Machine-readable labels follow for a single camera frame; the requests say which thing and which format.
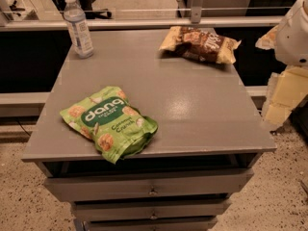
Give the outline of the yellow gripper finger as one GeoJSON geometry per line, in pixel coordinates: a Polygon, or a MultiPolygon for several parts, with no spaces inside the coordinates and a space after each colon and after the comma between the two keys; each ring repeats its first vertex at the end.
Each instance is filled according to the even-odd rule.
{"type": "Polygon", "coordinates": [[[267,126],[282,126],[307,95],[307,66],[288,65],[282,73],[272,73],[262,108],[263,122],[267,126]]]}
{"type": "Polygon", "coordinates": [[[270,50],[273,49],[276,45],[276,33],[278,26],[274,26],[268,32],[266,32],[263,36],[258,38],[255,43],[255,46],[260,49],[270,50]]]}

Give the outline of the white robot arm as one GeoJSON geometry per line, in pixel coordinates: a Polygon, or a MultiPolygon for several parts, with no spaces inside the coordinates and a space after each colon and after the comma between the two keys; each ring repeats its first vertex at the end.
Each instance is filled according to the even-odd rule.
{"type": "Polygon", "coordinates": [[[260,37],[255,46],[274,50],[287,67],[269,78],[263,122],[276,130],[308,95],[308,0],[296,0],[279,24],[260,37]]]}

